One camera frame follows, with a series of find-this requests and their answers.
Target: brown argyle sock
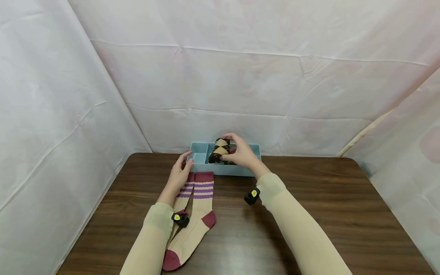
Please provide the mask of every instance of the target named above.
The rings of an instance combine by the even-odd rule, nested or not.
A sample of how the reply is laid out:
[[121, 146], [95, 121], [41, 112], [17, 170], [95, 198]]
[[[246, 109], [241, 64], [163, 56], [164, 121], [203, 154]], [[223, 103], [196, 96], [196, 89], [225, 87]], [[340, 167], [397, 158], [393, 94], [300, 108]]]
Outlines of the brown argyle sock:
[[231, 161], [222, 161], [221, 156], [229, 154], [231, 149], [231, 141], [229, 139], [219, 138], [216, 140], [214, 151], [209, 155], [208, 163], [224, 163], [227, 165], [235, 165]]

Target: forearm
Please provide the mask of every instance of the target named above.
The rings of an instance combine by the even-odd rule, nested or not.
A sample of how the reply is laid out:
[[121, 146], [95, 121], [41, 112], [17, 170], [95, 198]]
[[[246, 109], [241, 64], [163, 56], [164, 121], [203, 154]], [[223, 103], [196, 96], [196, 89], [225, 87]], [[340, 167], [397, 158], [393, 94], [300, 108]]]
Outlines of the forearm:
[[160, 275], [172, 214], [172, 207], [163, 202], [150, 208], [120, 275]]
[[303, 275], [351, 274], [325, 232], [277, 175], [261, 176], [257, 187], [263, 205], [274, 216]]

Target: cream sock with red heel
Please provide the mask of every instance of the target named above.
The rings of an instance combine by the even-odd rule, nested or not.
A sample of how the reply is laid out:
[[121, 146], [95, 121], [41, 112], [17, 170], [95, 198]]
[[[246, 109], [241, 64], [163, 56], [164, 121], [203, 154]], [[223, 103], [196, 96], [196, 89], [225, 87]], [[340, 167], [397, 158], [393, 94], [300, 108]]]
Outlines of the cream sock with red heel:
[[[194, 187], [194, 179], [195, 179], [195, 173], [193, 172], [189, 173], [187, 182], [180, 189], [179, 193], [176, 196], [176, 199], [174, 200], [174, 208], [173, 208], [174, 213], [179, 215], [186, 214], [185, 208], [187, 207], [188, 201], [190, 200], [191, 197], [192, 189]], [[179, 229], [179, 226], [174, 223], [172, 226], [172, 232], [168, 240], [168, 243], [170, 243], [170, 241], [176, 234], [177, 229]]]
[[190, 223], [171, 241], [165, 251], [163, 270], [171, 271], [182, 266], [192, 255], [203, 236], [216, 223], [213, 211], [214, 174], [195, 174], [193, 210]]

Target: red sock toe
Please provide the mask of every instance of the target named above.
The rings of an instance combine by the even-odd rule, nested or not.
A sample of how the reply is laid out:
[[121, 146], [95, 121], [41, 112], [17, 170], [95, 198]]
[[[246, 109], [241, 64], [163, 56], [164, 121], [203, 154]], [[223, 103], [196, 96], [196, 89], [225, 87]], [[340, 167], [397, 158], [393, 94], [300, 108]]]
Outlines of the red sock toe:
[[164, 262], [162, 269], [165, 271], [172, 271], [181, 266], [179, 256], [174, 251], [167, 249], [165, 251]]

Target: finger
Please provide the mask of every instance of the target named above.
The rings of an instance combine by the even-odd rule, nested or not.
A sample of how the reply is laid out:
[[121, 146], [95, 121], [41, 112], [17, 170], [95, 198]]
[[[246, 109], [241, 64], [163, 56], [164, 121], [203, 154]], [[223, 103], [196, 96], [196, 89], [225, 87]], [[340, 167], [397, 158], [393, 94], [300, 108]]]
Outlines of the finger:
[[228, 133], [221, 136], [222, 139], [227, 138], [227, 139], [232, 139], [233, 141], [236, 141], [236, 137], [237, 135], [235, 133]]
[[222, 161], [234, 161], [234, 155], [222, 155], [220, 159]]
[[188, 160], [188, 162], [185, 164], [185, 168], [183, 169], [183, 171], [184, 171], [185, 173], [188, 173], [188, 174], [189, 174], [189, 172], [191, 171], [191, 167], [192, 167], [193, 164], [194, 164], [194, 160], [193, 160], [193, 159]]
[[185, 152], [185, 153], [181, 154], [181, 155], [179, 156], [179, 158], [177, 159], [176, 163], [174, 164], [174, 166], [179, 166], [179, 167], [181, 167], [181, 166], [182, 166], [182, 163], [185, 161], [185, 159], [187, 158], [187, 156], [189, 156], [190, 154], [192, 154], [192, 151], [188, 151], [188, 152]]

